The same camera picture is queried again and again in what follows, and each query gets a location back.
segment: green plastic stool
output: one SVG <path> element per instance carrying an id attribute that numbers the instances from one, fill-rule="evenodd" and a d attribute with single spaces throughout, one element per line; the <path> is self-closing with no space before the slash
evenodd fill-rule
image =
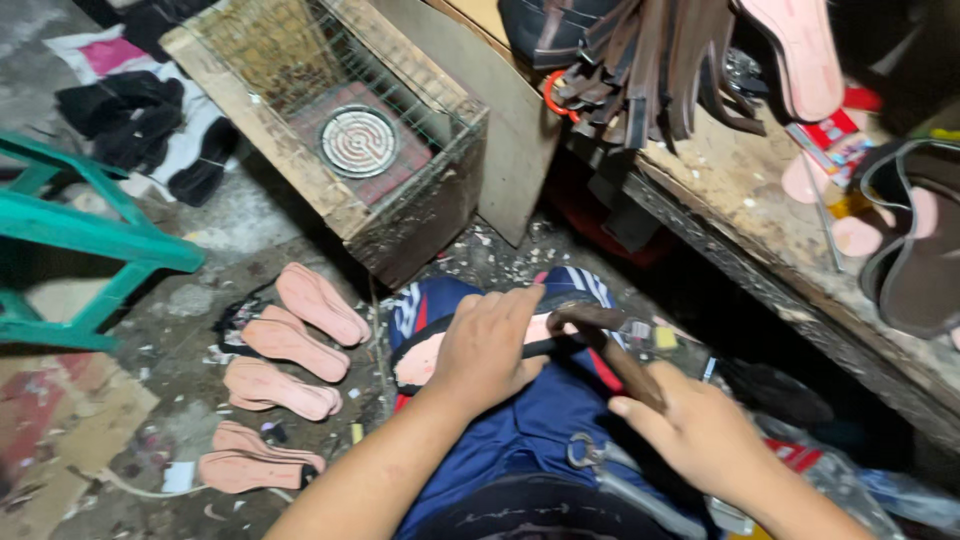
<path id="1" fill-rule="evenodd" d="M 143 215 L 115 179 L 127 173 L 82 156 L 59 152 L 24 135 L 0 132 L 0 154 L 28 164 L 0 188 L 0 235 L 123 260 L 123 268 L 73 319 L 44 321 L 19 291 L 0 282 L 0 343 L 26 342 L 95 351 L 116 347 L 97 329 L 158 268 L 194 272 L 204 250 L 166 233 Z M 126 222 L 43 201 L 40 189 L 63 169 L 74 169 Z M 12 254 L 0 254 L 0 261 Z"/>

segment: person's left hand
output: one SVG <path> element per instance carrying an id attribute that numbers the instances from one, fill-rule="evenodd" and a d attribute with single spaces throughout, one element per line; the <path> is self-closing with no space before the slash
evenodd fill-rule
<path id="1" fill-rule="evenodd" d="M 465 297 L 440 346 L 437 370 L 421 392 L 440 394 L 473 418 L 535 379 L 549 357 L 520 355 L 544 290 L 534 284 L 506 294 Z"/>

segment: wire mesh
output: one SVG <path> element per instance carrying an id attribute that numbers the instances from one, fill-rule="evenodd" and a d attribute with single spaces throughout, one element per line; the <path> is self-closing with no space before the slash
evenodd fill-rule
<path id="1" fill-rule="evenodd" d="M 336 0 L 232 0 L 197 39 L 240 75 L 365 203 L 403 184 L 468 125 L 399 45 L 371 50 Z"/>

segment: wooden box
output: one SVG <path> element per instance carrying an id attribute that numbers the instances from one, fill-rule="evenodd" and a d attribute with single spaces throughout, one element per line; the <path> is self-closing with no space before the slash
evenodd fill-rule
<path id="1" fill-rule="evenodd" d="M 476 207 L 488 109 L 365 0 L 231 0 L 163 48 L 390 287 Z"/>

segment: forearm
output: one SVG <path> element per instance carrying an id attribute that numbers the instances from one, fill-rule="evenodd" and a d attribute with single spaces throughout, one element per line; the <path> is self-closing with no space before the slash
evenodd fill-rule
<path id="1" fill-rule="evenodd" d="M 267 540 L 389 538 L 470 418 L 429 386 L 315 480 Z"/>
<path id="2" fill-rule="evenodd" d="M 777 540 L 868 540 L 850 515 L 785 466 L 765 468 L 738 506 Z"/>

